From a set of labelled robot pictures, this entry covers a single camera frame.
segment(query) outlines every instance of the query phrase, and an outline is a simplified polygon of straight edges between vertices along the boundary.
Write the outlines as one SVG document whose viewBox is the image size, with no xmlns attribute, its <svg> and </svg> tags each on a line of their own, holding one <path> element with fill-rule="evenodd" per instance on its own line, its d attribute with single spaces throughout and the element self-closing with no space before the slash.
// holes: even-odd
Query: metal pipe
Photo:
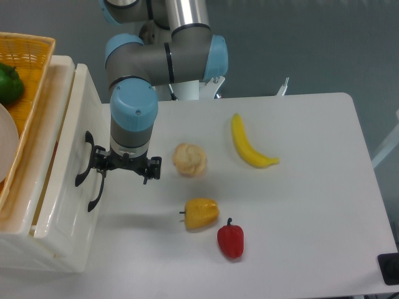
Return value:
<svg viewBox="0 0 399 299">
<path fill-rule="evenodd" d="M 166 9 L 172 32 L 181 26 L 190 24 L 209 26 L 205 0 L 168 0 Z"/>
</svg>

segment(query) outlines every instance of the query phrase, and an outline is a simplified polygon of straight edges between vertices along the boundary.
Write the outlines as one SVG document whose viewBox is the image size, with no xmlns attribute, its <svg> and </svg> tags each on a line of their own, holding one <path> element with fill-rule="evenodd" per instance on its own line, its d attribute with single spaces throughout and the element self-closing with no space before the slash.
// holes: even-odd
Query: bun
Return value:
<svg viewBox="0 0 399 299">
<path fill-rule="evenodd" d="M 198 145 L 181 143 L 176 147 L 172 161 L 179 173 L 199 176 L 206 168 L 206 153 Z"/>
</svg>

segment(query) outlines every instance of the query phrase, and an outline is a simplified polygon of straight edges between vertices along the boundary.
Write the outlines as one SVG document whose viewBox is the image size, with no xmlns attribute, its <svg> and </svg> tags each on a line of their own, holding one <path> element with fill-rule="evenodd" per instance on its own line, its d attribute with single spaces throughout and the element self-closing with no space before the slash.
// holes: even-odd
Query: banana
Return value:
<svg viewBox="0 0 399 299">
<path fill-rule="evenodd" d="M 234 145 L 239 155 L 248 164 L 256 168 L 265 168 L 279 163 L 279 158 L 269 158 L 264 154 L 257 152 L 251 146 L 245 133 L 243 120 L 238 113 L 235 113 L 231 119 L 231 133 L 233 134 Z"/>
</svg>

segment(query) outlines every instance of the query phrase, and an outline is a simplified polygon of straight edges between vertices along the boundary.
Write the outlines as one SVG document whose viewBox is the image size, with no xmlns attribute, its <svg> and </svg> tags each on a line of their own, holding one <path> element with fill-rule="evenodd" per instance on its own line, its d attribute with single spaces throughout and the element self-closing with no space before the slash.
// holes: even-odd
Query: wicker basket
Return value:
<svg viewBox="0 0 399 299">
<path fill-rule="evenodd" d="M 55 39 L 49 37 L 0 32 L 0 62 L 16 67 L 25 85 L 23 96 L 15 103 L 5 106 L 17 125 L 19 144 L 9 172 L 0 182 L 0 210 L 21 161 L 54 49 Z"/>
</svg>

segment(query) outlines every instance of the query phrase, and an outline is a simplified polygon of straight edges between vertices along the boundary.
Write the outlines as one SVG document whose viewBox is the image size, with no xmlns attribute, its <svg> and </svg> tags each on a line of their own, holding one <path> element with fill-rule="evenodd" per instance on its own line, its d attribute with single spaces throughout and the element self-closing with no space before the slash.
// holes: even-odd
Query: white cabinet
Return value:
<svg viewBox="0 0 399 299">
<path fill-rule="evenodd" d="M 0 212 L 0 267 L 81 272 L 99 207 L 87 204 L 99 190 L 92 171 L 79 187 L 75 177 L 87 166 L 89 130 L 100 144 L 109 131 L 89 70 L 70 57 L 53 56 L 27 142 L 7 201 Z"/>
</svg>

